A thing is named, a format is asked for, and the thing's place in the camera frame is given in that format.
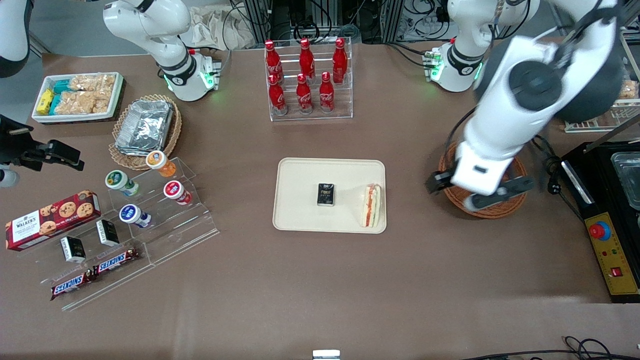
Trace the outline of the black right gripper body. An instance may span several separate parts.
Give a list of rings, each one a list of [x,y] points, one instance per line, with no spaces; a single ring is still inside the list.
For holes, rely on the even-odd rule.
[[[0,116],[0,164],[41,171],[48,145],[32,138],[32,126]]]

